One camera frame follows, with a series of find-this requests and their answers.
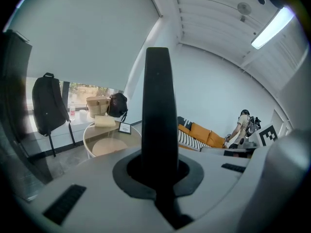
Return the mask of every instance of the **orange cushion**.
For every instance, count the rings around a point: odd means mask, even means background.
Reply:
[[[188,130],[185,126],[179,124],[178,129],[181,130],[182,132],[189,134],[190,130]]]
[[[206,143],[209,133],[210,133],[210,130],[207,130],[193,122],[191,125],[191,130],[190,130],[189,135],[199,140],[200,142]]]
[[[212,148],[222,148],[225,143],[225,139],[217,135],[214,131],[211,131],[206,144]]]

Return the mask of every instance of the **floor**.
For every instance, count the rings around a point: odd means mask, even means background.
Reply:
[[[141,123],[134,125],[133,128],[141,134]],[[56,179],[87,159],[85,147],[79,146],[74,149],[58,153],[56,157],[48,156],[44,161],[46,161],[52,177]]]

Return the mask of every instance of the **white roller blind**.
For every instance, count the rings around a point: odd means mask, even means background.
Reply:
[[[157,19],[151,0],[25,0],[9,28],[33,46],[27,76],[123,90]]]

